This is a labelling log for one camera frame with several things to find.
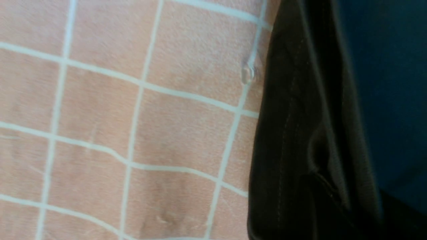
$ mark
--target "seam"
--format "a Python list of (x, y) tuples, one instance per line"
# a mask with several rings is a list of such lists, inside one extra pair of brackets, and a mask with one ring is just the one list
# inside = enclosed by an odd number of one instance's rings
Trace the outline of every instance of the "seam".
[[(296, 52), (295, 55), (295, 68), (297, 68), (297, 60), (301, 51), (301, 46), (302, 43), (304, 42), (304, 39), (302, 39), (298, 45), (298, 50)], [(283, 157), (284, 157), (284, 145), (285, 145), (285, 134), (286, 134), (286, 128), (288, 126), (288, 122), (290, 119), (290, 115), (291, 115), (291, 106), (292, 103), (294, 101), (294, 99), (291, 97), (291, 94), (293, 92), (294, 86), (295, 86), (295, 78), (296, 78), (296, 70), (293, 71), (293, 76), (292, 76), (292, 82), (291, 82), (291, 88), (290, 88), (290, 92), (289, 92), (289, 96), (290, 96), (290, 101), (289, 101), (289, 105), (288, 105), (288, 116), (286, 117), (286, 122), (285, 125), (283, 127), (283, 131), (282, 131), (282, 146), (281, 146), (281, 155), (280, 155), (280, 163), (279, 163), (279, 167), (280, 167), (280, 171), (279, 171), (279, 189), (278, 189), (278, 205), (277, 205), (277, 228), (279, 230), (280, 228), (280, 222), (281, 222), (281, 205), (282, 205), (282, 180), (283, 180)]]

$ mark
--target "dark blue fabric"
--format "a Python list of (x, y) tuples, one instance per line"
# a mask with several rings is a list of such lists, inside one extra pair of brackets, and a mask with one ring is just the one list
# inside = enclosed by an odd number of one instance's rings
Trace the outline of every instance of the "dark blue fabric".
[(427, 215), (427, 1), (336, 2), (378, 184)]

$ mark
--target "pink fabric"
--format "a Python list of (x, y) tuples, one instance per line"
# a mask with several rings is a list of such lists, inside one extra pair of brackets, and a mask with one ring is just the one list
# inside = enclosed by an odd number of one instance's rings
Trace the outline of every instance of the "pink fabric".
[(278, 5), (1, 1), (0, 239), (247, 239)]

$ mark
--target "pink plaid fabric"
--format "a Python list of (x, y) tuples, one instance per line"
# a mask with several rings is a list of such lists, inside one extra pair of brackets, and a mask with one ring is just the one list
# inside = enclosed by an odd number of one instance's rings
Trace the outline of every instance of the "pink plaid fabric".
[(279, 0), (0, 2), (0, 239), (247, 239)]

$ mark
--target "white grid line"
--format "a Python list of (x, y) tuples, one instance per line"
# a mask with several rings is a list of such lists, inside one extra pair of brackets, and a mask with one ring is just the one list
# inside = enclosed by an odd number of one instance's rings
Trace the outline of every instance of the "white grid line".
[[(261, 31), (262, 31), (261, 22), (264, 20), (266, 9), (267, 9), (267, 0), (263, 0), (263, 4), (261, 7), (261, 14), (257, 21), (257, 32), (255, 33), (251, 55), (249, 56), (249, 59), (248, 59), (248, 66), (252, 67), (252, 69), (254, 68), (253, 65), (254, 65), (256, 54), (258, 51), (258, 45), (259, 45), (259, 40), (261, 36)], [(240, 97), (239, 105), (235, 112), (233, 125), (231, 127), (230, 134), (228, 136), (227, 145), (225, 146), (224, 154), (222, 156), (221, 166), (218, 173), (218, 181), (216, 182), (215, 190), (213, 192), (214, 194), (212, 198), (211, 209), (209, 211), (208, 220), (206, 222), (206, 225), (207, 225), (206, 232), (205, 232), (206, 240), (211, 237), (212, 226), (213, 226), (215, 212), (216, 212), (216, 205), (218, 204), (219, 193), (221, 191), (221, 184), (219, 184), (219, 181), (222, 181), (225, 175), (225, 170), (227, 168), (228, 160), (230, 158), (231, 149), (233, 147), (233, 142), (236, 136), (237, 128), (239, 126), (240, 116), (242, 114), (243, 106), (245, 105), (245, 100), (249, 92), (249, 86), (250, 85), (248, 84), (248, 85), (245, 85), (245, 87), (243, 88), (242, 96)]]
[[(58, 76), (58, 86), (56, 90), (55, 103), (54, 103), (53, 114), (51, 119), (50, 132), (52, 133), (52, 135), (56, 135), (58, 131), (59, 118), (61, 115), (62, 97), (64, 95), (64, 85), (65, 85), (65, 79), (67, 75), (67, 59), (70, 55), (70, 47), (71, 47), (71, 41), (73, 37), (74, 19), (76, 17), (76, 5), (77, 5), (77, 0), (70, 0), (70, 6), (69, 6), (68, 16), (67, 16), (67, 24), (65, 26), (62, 58), (60, 62), (60, 69), (59, 69), (59, 76)], [(55, 156), (55, 145), (56, 145), (55, 139), (50, 137), (45, 172), (44, 172), (44, 185), (43, 185), (43, 191), (41, 194), (42, 206), (47, 204), (47, 201), (49, 199), (50, 173), (52, 171), (53, 159)], [(41, 240), (43, 238), (45, 217), (46, 217), (46, 208), (41, 207), (38, 221), (37, 221), (37, 232), (35, 235), (35, 240)]]
[(232, 16), (235, 18), (239, 18), (244, 21), (260, 24), (263, 28), (272, 31), (273, 26), (268, 24), (264, 19), (259, 19), (257, 16), (247, 13), (245, 11), (241, 11), (238, 9), (226, 7), (217, 3), (211, 3), (204, 0), (171, 0), (173, 2), (182, 3), (190, 6), (194, 6), (201, 9), (206, 9), (211, 12), (221, 13), (227, 16)]
[[(49, 205), (49, 204), (43, 204), (40, 202), (34, 202), (34, 201), (30, 201), (30, 200), (25, 200), (25, 199), (19, 199), (19, 198), (15, 198), (12, 196), (8, 196), (8, 195), (4, 195), (4, 194), (0, 194), (0, 200), (2, 201), (6, 201), (6, 202), (12, 202), (12, 203), (16, 203), (16, 204), (20, 204), (20, 205), (24, 205), (24, 206), (31, 206), (31, 207), (35, 207), (35, 208), (39, 208), (41, 209), (46, 209), (46, 210), (50, 210), (53, 212), (57, 212), (60, 214), (65, 214), (65, 215), (69, 215), (69, 216), (73, 216), (73, 217), (77, 217), (89, 222), (93, 222), (96, 225), (116, 234), (117, 236), (122, 236), (124, 239), (127, 240), (138, 240), (137, 238), (134, 238), (132, 236), (129, 236), (127, 234), (122, 234), (120, 235), (120, 231), (111, 226), (110, 224), (99, 220), (98, 218), (95, 218), (91, 215), (87, 215), (84, 213), (80, 213), (77, 211), (73, 211), (71, 209), (67, 209), (67, 208), (60, 208), (54, 205)], [(171, 238), (164, 238), (164, 239), (151, 239), (151, 240), (202, 240), (202, 238), (197, 238), (197, 237), (171, 237)]]
[[(137, 162), (131, 162), (128, 159), (126, 159), (125, 157), (121, 156), (119, 153), (117, 153), (115, 150), (106, 147), (106, 146), (102, 146), (102, 145), (98, 145), (98, 144), (93, 144), (93, 143), (88, 143), (82, 140), (77, 140), (77, 139), (72, 139), (72, 138), (67, 138), (67, 137), (63, 137), (63, 136), (57, 136), (57, 135), (52, 135), (51, 133), (48, 132), (43, 132), (40, 130), (35, 130), (35, 129), (31, 129), (31, 128), (27, 128), (27, 127), (23, 127), (23, 126), (19, 126), (13, 123), (5, 123), (5, 122), (1, 122), (0, 121), (0, 128), (4, 128), (4, 129), (10, 129), (10, 130), (14, 130), (14, 131), (19, 131), (19, 132), (24, 132), (27, 134), (31, 134), (34, 136), (38, 136), (38, 137), (43, 137), (43, 138), (53, 138), (56, 141), (59, 142), (63, 142), (63, 143), (68, 143), (71, 145), (75, 145), (75, 146), (81, 146), (87, 149), (92, 149), (95, 151), (99, 151), (99, 152), (104, 152), (107, 153), (109, 155), (111, 155), (112, 157), (114, 157), (116, 160), (118, 160), (119, 162), (131, 166), (133, 168), (136, 169), (141, 169), (141, 170), (147, 170), (147, 171), (164, 171), (164, 172), (176, 172), (176, 173), (190, 173), (190, 174), (194, 174), (206, 179), (209, 179), (213, 182), (218, 182), (218, 178), (211, 176), (207, 173), (201, 172), (199, 170), (193, 169), (193, 168), (188, 168), (188, 167), (174, 167), (174, 166), (161, 166), (161, 165), (150, 165), (150, 164), (142, 164), (142, 163), (137, 163)], [(219, 181), (219, 183), (221, 185), (223, 185), (223, 187), (230, 189), (231, 191), (245, 196), (248, 196), (248, 192), (245, 192), (241, 189), (238, 189), (235, 186), (232, 186), (231, 184)]]
[[(22, 53), (22, 54), (29, 55), (32, 57), (37, 57), (37, 58), (48, 60), (48, 61), (54, 61), (54, 62), (58, 62), (58, 63), (62, 62), (61, 57), (51, 55), (48, 53), (42, 53), (42, 52), (39, 52), (36, 50), (28, 49), (25, 47), (9, 44), (9, 43), (5, 43), (5, 42), (0, 42), (0, 48), (6, 49), (6, 50), (9, 50), (12, 52), (16, 52), (16, 53)], [(234, 107), (230, 104), (227, 104), (225, 102), (221, 102), (221, 101), (218, 101), (218, 100), (215, 100), (212, 98), (208, 98), (205, 96), (197, 95), (197, 94), (192, 94), (192, 93), (188, 93), (188, 92), (183, 92), (183, 91), (178, 91), (178, 90), (173, 90), (173, 89), (161, 87), (161, 86), (149, 83), (149, 82), (141, 82), (137, 78), (126, 75), (124, 73), (119, 73), (119, 72), (116, 72), (113, 70), (109, 70), (106, 68), (82, 63), (82, 62), (71, 60), (71, 59), (66, 59), (66, 63), (72, 67), (77, 67), (77, 68), (88, 70), (91, 72), (100, 73), (102, 75), (110, 76), (110, 77), (113, 77), (116, 79), (121, 79), (124, 81), (131, 82), (135, 85), (141, 85), (142, 84), (143, 88), (150, 89), (152, 91), (156, 91), (159, 93), (168, 94), (168, 95), (172, 95), (172, 96), (176, 96), (176, 97), (182, 97), (182, 98), (186, 98), (186, 99), (191, 99), (191, 100), (195, 100), (195, 101), (199, 101), (199, 102), (204, 102), (204, 103), (214, 105), (216, 107), (219, 107), (219, 108), (225, 109), (227, 111), (231, 111), (231, 112), (236, 111), (236, 107)], [(248, 117), (253, 117), (253, 118), (258, 118), (258, 116), (259, 116), (259, 114), (257, 112), (249, 111), (249, 110), (243, 110), (242, 114), (245, 116), (248, 116)]]
[[(146, 55), (145, 62), (144, 62), (144, 67), (143, 67), (142, 74), (141, 74), (141, 81), (139, 84), (138, 97), (137, 97), (137, 100), (135, 103), (131, 132), (130, 132), (130, 137), (129, 137), (129, 146), (128, 146), (128, 160), (129, 160), (129, 162), (133, 162), (135, 138), (136, 138), (136, 133), (137, 133), (137, 129), (138, 129), (139, 112), (141, 109), (141, 102), (142, 102), (142, 97), (143, 97), (143, 93), (144, 93), (143, 83), (146, 82), (146, 79), (148, 76), (149, 66), (151, 63), (151, 56), (153, 53), (154, 44), (156, 42), (157, 29), (158, 29), (158, 26), (160, 23), (160, 16), (161, 16), (161, 12), (163, 9), (163, 3), (164, 3), (163, 0), (158, 1), (158, 6), (157, 6), (155, 19), (154, 19), (153, 29), (152, 29), (152, 32), (150, 35), (150, 44), (148, 46), (148, 51), (147, 51), (147, 55)], [(128, 165), (126, 167), (125, 181), (124, 181), (124, 186), (123, 186), (122, 208), (120, 211), (120, 232), (121, 232), (121, 235), (119, 236), (119, 240), (123, 240), (123, 233), (124, 233), (125, 225), (126, 225), (126, 209), (127, 209), (127, 205), (128, 205), (129, 185), (130, 185), (131, 174), (132, 174), (132, 167), (130, 165)]]
[[(243, 12), (240, 10), (236, 10), (233, 8), (229, 8), (229, 7), (225, 7), (222, 5), (209, 3), (209, 2), (205, 2), (205, 1), (201, 1), (201, 0), (173, 0), (173, 1), (180, 2), (183, 4), (187, 4), (187, 5), (192, 5), (192, 6), (199, 7), (199, 8), (206, 9), (206, 10), (210, 10), (213, 12), (218, 12), (218, 13), (222, 13), (225, 15), (237, 17), (237, 18), (245, 20), (245, 21), (257, 23), (257, 25), (258, 25), (257, 26), (257, 34), (255, 36), (255, 43), (256, 44), (254, 44), (255, 45), (255, 47), (254, 47), (255, 51), (253, 51), (252, 53), (255, 53), (256, 47), (258, 47), (258, 41), (259, 41), (259, 35), (260, 35), (261, 29), (266, 28), (270, 31), (272, 30), (272, 26), (263, 20), (263, 15), (265, 15), (265, 3), (266, 3), (265, 0), (263, 3), (262, 10), (261, 10), (260, 19), (255, 17), (252, 14), (249, 14), (249, 13), (246, 13), (246, 12)], [(78, 61), (70, 60), (70, 59), (68, 59), (68, 56), (70, 54), (70, 44), (71, 44), (71, 40), (72, 40), (72, 29), (73, 29), (73, 23), (74, 23), (75, 12), (76, 12), (76, 3), (77, 3), (77, 0), (70, 0), (69, 14), (68, 14), (68, 19), (67, 19), (65, 41), (64, 41), (64, 48), (63, 48), (63, 57), (59, 57), (59, 56), (55, 56), (55, 55), (51, 55), (51, 54), (47, 54), (47, 53), (42, 53), (42, 52), (39, 52), (36, 50), (28, 49), (28, 48), (21, 47), (21, 46), (16, 46), (13, 44), (0, 42), (0, 48), (7, 49), (10, 51), (14, 51), (14, 52), (18, 52), (18, 53), (27, 54), (27, 55), (38, 57), (38, 58), (45, 59), (48, 61), (54, 61), (54, 62), (57, 62), (60, 64), (60, 74), (59, 74), (59, 78), (58, 78), (57, 95), (56, 95), (54, 113), (53, 113), (53, 117), (52, 117), (51, 133), (46, 133), (46, 132), (42, 132), (42, 131), (38, 131), (38, 130), (34, 130), (34, 129), (28, 129), (28, 128), (20, 127), (20, 126), (17, 126), (14, 124), (9, 124), (9, 123), (1, 123), (0, 124), (1, 127), (6, 127), (9, 129), (15, 129), (18, 131), (23, 131), (23, 132), (33, 134), (33, 135), (37, 135), (37, 136), (42, 136), (42, 137), (48, 138), (50, 140), (49, 141), (48, 160), (46, 163), (47, 167), (46, 167), (46, 172), (45, 172), (45, 177), (44, 177), (44, 188), (43, 188), (43, 193), (42, 193), (42, 203), (33, 202), (32, 204), (29, 204), (30, 201), (26, 201), (26, 200), (15, 201), (16, 199), (12, 201), (12, 202), (16, 202), (16, 203), (20, 203), (20, 204), (24, 204), (24, 205), (33, 205), (33, 206), (39, 207), (41, 209), (40, 216), (38, 219), (38, 228), (37, 228), (36, 239), (39, 240), (42, 237), (45, 212), (46, 212), (46, 209), (48, 209), (48, 210), (57, 211), (57, 212), (61, 212), (64, 214), (69, 214), (72, 216), (76, 216), (76, 217), (80, 217), (80, 218), (92, 221), (92, 222), (94, 222), (100, 226), (103, 226), (106, 229), (109, 229), (110, 231), (113, 229), (113, 232), (116, 233), (120, 239), (123, 239), (123, 237), (124, 237), (124, 238), (129, 239), (129, 240), (136, 240), (130, 236), (123, 234), (124, 224), (122, 224), (122, 223), (120, 226), (121, 229), (119, 231), (119, 230), (113, 228), (112, 226), (110, 226), (110, 225), (108, 225), (108, 224), (106, 224), (106, 223), (104, 223), (104, 222), (102, 222), (102, 221), (100, 221), (100, 220), (98, 220), (92, 216), (82, 214), (82, 213), (78, 213), (78, 212), (74, 212), (74, 211), (68, 210), (68, 209), (49, 206), (46, 204), (47, 199), (48, 199), (49, 187), (50, 187), (50, 171), (52, 169), (52, 164), (53, 164), (53, 157), (54, 157), (54, 151), (55, 151), (55, 141), (62, 141), (62, 142), (66, 142), (69, 144), (74, 144), (74, 145), (78, 145), (78, 146), (82, 146), (82, 147), (106, 152), (106, 153), (112, 155), (113, 157), (115, 157), (117, 160), (123, 162), (124, 164), (127, 164), (128, 168), (130, 168), (130, 169), (132, 167), (134, 167), (134, 168), (144, 169), (144, 170), (192, 173), (192, 174), (196, 174), (196, 175), (199, 175), (201, 177), (205, 177), (207, 179), (210, 179), (210, 180), (216, 182), (216, 190), (214, 193), (214, 200), (213, 200), (213, 204), (212, 204), (212, 205), (214, 205), (214, 208), (212, 208), (212, 206), (211, 206), (211, 211), (213, 210), (213, 213), (210, 214), (212, 216), (209, 216), (208, 222), (209, 221), (212, 222), (212, 220), (213, 220), (215, 208), (216, 208), (216, 202), (217, 202), (217, 198), (218, 198), (218, 196), (215, 197), (215, 195), (219, 195), (219, 190), (220, 190), (221, 186), (228, 188), (228, 189), (236, 192), (237, 194), (240, 194), (242, 196), (247, 197), (248, 196), (247, 192), (242, 191), (240, 189), (237, 189), (236, 187), (234, 187), (228, 183), (222, 182), (222, 178), (225, 174), (225, 168), (227, 165), (228, 157), (229, 157), (230, 152), (231, 152), (231, 147), (232, 147), (232, 143), (234, 140), (235, 132), (236, 132), (237, 127), (238, 127), (240, 116), (242, 114), (246, 115), (248, 117), (254, 117), (254, 118), (258, 118), (258, 116), (259, 116), (259, 114), (256, 112), (248, 111), (248, 110), (242, 110), (246, 96), (247, 96), (247, 93), (248, 93), (248, 90), (249, 90), (249, 87), (245, 86), (245, 88), (243, 89), (242, 96), (239, 100), (239, 105), (236, 108), (236, 107), (231, 106), (227, 103), (217, 101), (214, 99), (210, 99), (210, 98), (207, 98), (204, 96), (164, 88), (161, 86), (157, 86), (154, 84), (147, 83), (145, 81), (140, 82), (138, 79), (131, 77), (131, 76), (128, 76), (128, 75), (123, 74), (123, 73), (119, 73), (119, 72), (108, 70), (105, 68), (101, 68), (101, 67), (81, 63)], [(252, 64), (253, 64), (254, 57), (255, 57), (255, 55), (252, 54), (251, 58), (253, 58), (253, 59), (249, 60), (250, 62), (252, 62)], [(143, 76), (143, 79), (146, 78), (146, 73), (148, 72), (148, 64), (149, 64), (149, 61), (146, 61), (144, 64), (144, 75), (145, 76)], [(60, 116), (60, 107), (61, 107), (61, 100), (62, 100), (63, 89), (64, 89), (64, 82), (65, 82), (65, 78), (66, 78), (67, 65), (73, 66), (73, 67), (78, 67), (78, 68), (89, 70), (89, 71), (93, 71), (93, 72), (100, 73), (100, 74), (104, 74), (107, 76), (112, 76), (114, 78), (126, 80), (126, 81), (132, 82), (134, 84), (137, 84), (140, 86), (140, 94), (139, 94), (140, 97), (139, 98), (142, 98), (143, 88), (147, 88), (147, 89), (150, 89), (153, 91), (157, 91), (157, 92), (161, 92), (161, 93), (165, 93), (165, 94), (169, 94), (169, 95), (173, 95), (173, 96), (177, 96), (177, 97), (183, 97), (183, 98), (193, 99), (193, 100), (197, 100), (200, 102), (212, 104), (212, 105), (218, 106), (220, 108), (223, 108), (225, 110), (235, 112), (235, 120), (233, 122), (233, 126), (232, 126), (231, 131), (230, 131), (229, 140), (227, 141), (227, 148), (228, 149), (226, 148), (226, 150), (224, 152), (223, 161), (221, 164), (222, 169), (220, 170), (219, 177), (215, 178), (215, 177), (212, 177), (206, 173), (203, 173), (203, 172), (191, 169), (191, 168), (186, 168), (186, 167), (155, 166), (155, 165), (146, 165), (146, 164), (135, 163), (135, 162), (132, 162), (132, 161), (125, 159), (123, 156), (120, 156), (116, 151), (114, 151), (110, 148), (107, 148), (105, 146), (101, 146), (101, 145), (97, 145), (97, 144), (91, 144), (91, 143), (87, 143), (87, 142), (80, 141), (80, 140), (74, 140), (74, 139), (69, 139), (69, 138), (57, 136), (56, 133), (58, 131), (58, 121), (59, 121), (59, 116)], [(208, 231), (207, 231), (208, 236), (210, 235), (211, 227), (212, 227), (211, 224), (208, 225)], [(199, 238), (188, 238), (188, 237), (185, 237), (185, 238), (168, 238), (168, 240), (184, 240), (184, 239), (197, 240)]]

